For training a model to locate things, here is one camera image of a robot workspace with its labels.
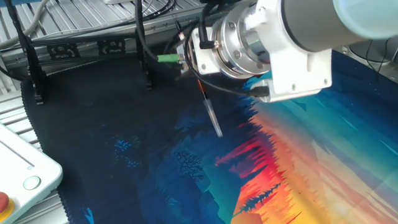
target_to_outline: tree silhouette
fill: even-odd
[[[266,198],[268,198],[274,192],[274,190],[276,190],[280,185],[281,185],[281,183],[275,184],[273,188],[264,191],[262,194],[258,195],[257,197],[249,198],[246,201],[246,203],[244,204],[244,206],[240,208],[241,210],[237,214],[235,214],[233,217],[235,217],[236,215],[239,215],[242,212],[251,212],[251,210],[256,209],[256,205],[258,203],[261,203],[261,205],[263,205],[263,201]]]
[[[261,167],[260,169],[256,170],[255,172],[245,176],[242,178],[242,186],[244,186],[245,184],[247,184],[250,180],[252,180],[253,178],[255,178],[257,175],[259,175],[268,165],[265,165],[263,167]]]
[[[180,164],[180,172],[190,175],[196,182],[203,180],[205,177],[200,175],[203,172],[201,159],[187,151],[175,152],[177,162]]]

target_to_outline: mouse pad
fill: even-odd
[[[22,96],[71,224],[397,223],[397,84],[336,52],[332,65],[333,86],[305,98],[207,88],[222,138],[194,78],[152,64],[146,91],[133,58],[49,76],[44,105],[29,81]]]

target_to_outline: white cable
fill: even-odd
[[[145,9],[142,10],[142,13],[145,13],[151,7],[153,2],[154,2],[154,0],[150,0],[149,4],[145,7]],[[94,26],[94,27],[58,31],[58,32],[54,32],[54,33],[51,33],[51,34],[47,34],[47,35],[45,35],[43,37],[34,38],[33,40],[46,40],[46,39],[50,39],[50,38],[66,37],[68,35],[78,35],[78,34],[81,34],[81,33],[84,33],[84,32],[94,32],[94,31],[96,31],[98,29],[104,29],[104,28],[113,26],[113,25],[118,24],[118,23],[131,21],[134,18],[135,18],[135,16],[129,16],[129,17],[124,18],[124,19],[107,22],[106,24],[101,24],[101,25]]]
[[[28,29],[26,29],[24,31],[25,35],[31,35],[33,33],[33,31],[36,30],[37,25],[39,24],[40,21],[40,16],[41,14],[44,12],[44,7],[45,5],[48,3],[49,0],[42,0],[36,10],[36,14],[33,17],[33,22],[30,24],[30,26],[28,27]],[[18,36],[13,37],[9,40],[4,41],[3,43],[0,44],[0,49],[6,49],[8,47],[11,47],[12,45],[18,43],[19,38]]]

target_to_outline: screw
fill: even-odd
[[[228,26],[231,29],[235,29],[235,23],[234,22],[228,22]]]
[[[343,54],[348,54],[348,48],[346,48],[346,47],[342,47],[341,48],[341,51],[343,52]]]
[[[240,51],[235,50],[235,51],[234,51],[234,57],[235,57],[236,59],[241,58],[241,53],[240,53]]]

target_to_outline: metal grate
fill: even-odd
[[[148,0],[144,0],[142,2],[143,7],[146,7],[148,3]],[[159,10],[166,3],[167,0],[153,0],[151,7],[144,15]],[[29,27],[39,4],[39,2],[33,2],[16,6],[23,28]],[[198,7],[201,7],[201,4],[197,0],[181,0],[170,13],[178,13]],[[107,5],[101,0],[50,0],[40,18],[40,25],[31,37],[42,37],[59,31],[105,25],[109,22],[134,17],[134,10],[133,2]],[[5,7],[0,8],[0,21],[1,42],[17,36]]]

